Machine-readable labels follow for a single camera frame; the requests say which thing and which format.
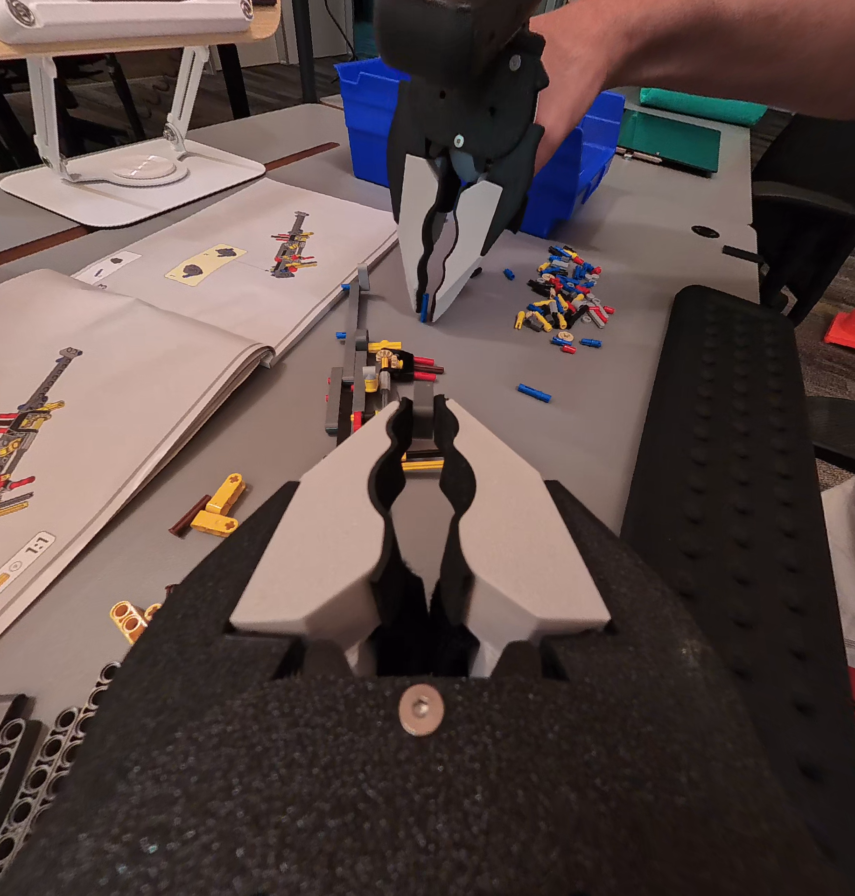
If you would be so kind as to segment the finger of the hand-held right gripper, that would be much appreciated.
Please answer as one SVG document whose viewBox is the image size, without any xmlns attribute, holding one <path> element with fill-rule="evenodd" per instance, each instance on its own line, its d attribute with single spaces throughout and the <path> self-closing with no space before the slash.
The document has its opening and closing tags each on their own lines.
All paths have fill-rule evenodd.
<svg viewBox="0 0 855 896">
<path fill-rule="evenodd" d="M 413 308 L 422 308 L 428 284 L 428 259 L 441 237 L 448 211 L 444 192 L 451 185 L 445 155 L 435 160 L 408 154 L 399 206 L 398 243 Z"/>
<path fill-rule="evenodd" d="M 439 321 L 478 268 L 501 194 L 502 187 L 489 181 L 463 188 L 431 262 L 428 322 Z"/>
</svg>

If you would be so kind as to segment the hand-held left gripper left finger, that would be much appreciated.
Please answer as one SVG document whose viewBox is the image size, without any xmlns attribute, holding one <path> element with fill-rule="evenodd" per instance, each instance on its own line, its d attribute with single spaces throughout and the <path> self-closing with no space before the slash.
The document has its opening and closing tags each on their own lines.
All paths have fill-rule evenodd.
<svg viewBox="0 0 855 896">
<path fill-rule="evenodd" d="M 391 508 L 412 409 L 392 401 L 302 476 L 233 610 L 237 630 L 365 639 L 399 617 L 408 571 Z"/>
</svg>

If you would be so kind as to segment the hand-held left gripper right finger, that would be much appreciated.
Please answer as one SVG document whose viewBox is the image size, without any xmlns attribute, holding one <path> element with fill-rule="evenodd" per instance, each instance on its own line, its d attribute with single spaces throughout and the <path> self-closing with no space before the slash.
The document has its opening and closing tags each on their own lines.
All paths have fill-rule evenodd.
<svg viewBox="0 0 855 896">
<path fill-rule="evenodd" d="M 453 508 L 438 581 L 448 621 L 481 643 L 603 628 L 610 612 L 539 472 L 444 396 L 435 441 Z"/>
</svg>

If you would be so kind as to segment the pile of small lego pins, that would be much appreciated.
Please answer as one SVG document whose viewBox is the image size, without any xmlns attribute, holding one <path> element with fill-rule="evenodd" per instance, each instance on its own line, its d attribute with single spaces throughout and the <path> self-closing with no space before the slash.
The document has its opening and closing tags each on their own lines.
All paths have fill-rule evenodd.
<svg viewBox="0 0 855 896">
<path fill-rule="evenodd" d="M 548 337 L 551 345 L 573 354 L 577 347 L 600 350 L 597 335 L 581 335 L 580 325 L 604 330 L 615 314 L 596 295 L 603 274 L 600 265 L 592 263 L 566 243 L 550 244 L 547 258 L 526 282 L 530 301 L 515 317 L 513 330 L 530 330 Z"/>
</svg>

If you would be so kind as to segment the grey lego beam assembly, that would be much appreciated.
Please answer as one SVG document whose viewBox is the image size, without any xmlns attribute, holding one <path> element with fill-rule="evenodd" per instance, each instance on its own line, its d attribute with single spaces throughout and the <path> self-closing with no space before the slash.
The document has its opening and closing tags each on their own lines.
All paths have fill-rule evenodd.
<svg viewBox="0 0 855 896">
<path fill-rule="evenodd" d="M 430 357 L 421 357 L 405 350 L 400 342 L 372 341 L 361 321 L 361 310 L 369 290 L 368 270 L 361 265 L 357 278 L 343 286 L 348 297 L 347 328 L 336 333 L 344 343 L 343 364 L 332 368 L 325 396 L 324 429 L 336 444 L 359 431 L 389 407 L 395 398 L 394 388 L 413 385 L 415 381 L 435 381 L 444 367 Z M 411 447 L 402 461 L 442 458 L 439 454 L 412 456 Z"/>
</svg>

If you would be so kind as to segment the small grey connector piece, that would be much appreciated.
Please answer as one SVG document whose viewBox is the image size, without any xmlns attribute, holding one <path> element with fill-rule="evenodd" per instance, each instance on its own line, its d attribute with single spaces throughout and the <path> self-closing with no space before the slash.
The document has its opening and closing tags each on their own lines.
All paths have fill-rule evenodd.
<svg viewBox="0 0 855 896">
<path fill-rule="evenodd" d="M 412 396 L 412 456 L 439 454 L 434 439 L 434 383 L 415 381 Z"/>
</svg>

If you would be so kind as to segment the lego instruction booklet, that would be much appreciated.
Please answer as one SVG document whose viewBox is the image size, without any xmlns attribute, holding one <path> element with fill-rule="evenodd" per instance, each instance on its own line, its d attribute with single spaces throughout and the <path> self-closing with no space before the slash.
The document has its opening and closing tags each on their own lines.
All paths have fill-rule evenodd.
<svg viewBox="0 0 855 896">
<path fill-rule="evenodd" d="M 0 283 L 0 636 L 395 241 L 387 210 L 265 178 L 76 276 Z"/>
</svg>

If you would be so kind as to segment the person's right forearm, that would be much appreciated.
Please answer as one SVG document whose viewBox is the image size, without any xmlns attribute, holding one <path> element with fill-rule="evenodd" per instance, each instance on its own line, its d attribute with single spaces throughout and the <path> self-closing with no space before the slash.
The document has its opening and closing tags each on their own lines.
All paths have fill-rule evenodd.
<svg viewBox="0 0 855 896">
<path fill-rule="evenodd" d="M 855 1 L 608 2 L 619 84 L 855 120 Z"/>
</svg>

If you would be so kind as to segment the yellow three-hole lego beam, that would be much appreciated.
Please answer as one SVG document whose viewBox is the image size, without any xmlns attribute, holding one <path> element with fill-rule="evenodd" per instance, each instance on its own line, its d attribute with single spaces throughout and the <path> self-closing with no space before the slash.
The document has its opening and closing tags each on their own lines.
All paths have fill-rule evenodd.
<svg viewBox="0 0 855 896">
<path fill-rule="evenodd" d="M 158 602 L 140 609 L 128 601 L 120 601 L 111 608 L 109 617 L 130 644 L 135 644 L 161 606 L 162 603 Z"/>
</svg>

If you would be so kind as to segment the person's right hand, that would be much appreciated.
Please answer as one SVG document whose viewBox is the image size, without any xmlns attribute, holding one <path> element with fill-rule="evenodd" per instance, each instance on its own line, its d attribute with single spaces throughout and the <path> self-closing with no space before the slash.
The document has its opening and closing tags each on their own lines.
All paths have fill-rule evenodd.
<svg viewBox="0 0 855 896">
<path fill-rule="evenodd" d="M 531 18 L 545 41 L 548 85 L 535 122 L 544 128 L 534 172 L 548 163 L 598 94 L 649 77 L 659 38 L 659 2 L 583 1 Z"/>
</svg>

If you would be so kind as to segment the blue storage bin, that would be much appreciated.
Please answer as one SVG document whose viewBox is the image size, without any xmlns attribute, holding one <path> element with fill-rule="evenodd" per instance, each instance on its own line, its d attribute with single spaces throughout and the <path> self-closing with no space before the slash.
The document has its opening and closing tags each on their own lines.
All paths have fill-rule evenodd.
<svg viewBox="0 0 855 896">
<path fill-rule="evenodd" d="M 388 186 L 386 150 L 398 83 L 408 76 L 379 57 L 337 63 L 354 175 Z M 535 175 L 521 230 L 549 238 L 601 184 L 615 155 L 624 97 L 602 92 L 579 126 Z"/>
</svg>

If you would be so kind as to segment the teal folded cloth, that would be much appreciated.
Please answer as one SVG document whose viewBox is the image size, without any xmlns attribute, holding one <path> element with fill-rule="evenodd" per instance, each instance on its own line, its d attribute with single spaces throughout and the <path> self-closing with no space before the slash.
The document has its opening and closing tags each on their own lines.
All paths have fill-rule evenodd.
<svg viewBox="0 0 855 896">
<path fill-rule="evenodd" d="M 639 89 L 642 106 L 728 125 L 751 128 L 764 116 L 768 106 L 731 98 L 713 98 L 661 88 Z"/>
</svg>

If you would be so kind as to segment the black office chair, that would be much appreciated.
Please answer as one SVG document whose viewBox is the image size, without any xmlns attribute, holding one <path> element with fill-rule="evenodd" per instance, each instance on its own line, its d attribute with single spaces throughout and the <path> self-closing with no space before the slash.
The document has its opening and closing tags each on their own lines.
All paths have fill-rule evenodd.
<svg viewBox="0 0 855 896">
<path fill-rule="evenodd" d="M 855 249 L 855 121 L 796 115 L 752 174 L 761 305 L 799 325 Z"/>
</svg>

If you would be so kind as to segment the pile of black grey beams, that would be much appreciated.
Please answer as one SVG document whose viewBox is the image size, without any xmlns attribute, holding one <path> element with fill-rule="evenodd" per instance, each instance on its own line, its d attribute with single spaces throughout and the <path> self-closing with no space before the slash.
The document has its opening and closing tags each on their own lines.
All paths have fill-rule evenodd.
<svg viewBox="0 0 855 896">
<path fill-rule="evenodd" d="M 25 694 L 0 694 L 0 877 L 62 788 L 119 669 L 104 666 L 85 703 L 65 708 L 50 728 L 30 717 Z"/>
</svg>

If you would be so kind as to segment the white desk stand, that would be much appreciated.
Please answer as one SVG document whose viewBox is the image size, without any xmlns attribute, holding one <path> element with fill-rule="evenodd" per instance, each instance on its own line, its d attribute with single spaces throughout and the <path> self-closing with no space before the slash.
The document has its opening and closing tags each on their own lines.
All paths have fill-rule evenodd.
<svg viewBox="0 0 855 896">
<path fill-rule="evenodd" d="M 70 170 L 59 148 L 56 116 L 56 66 L 51 56 L 31 56 L 27 60 L 34 142 L 42 162 L 65 183 L 110 183 L 126 187 L 167 185 L 188 174 L 186 136 L 197 90 L 210 50 L 207 46 L 184 48 L 175 84 L 174 99 L 163 130 L 168 149 L 165 155 L 151 151 L 126 155 L 108 153 L 109 161 L 92 163 L 85 172 Z"/>
</svg>

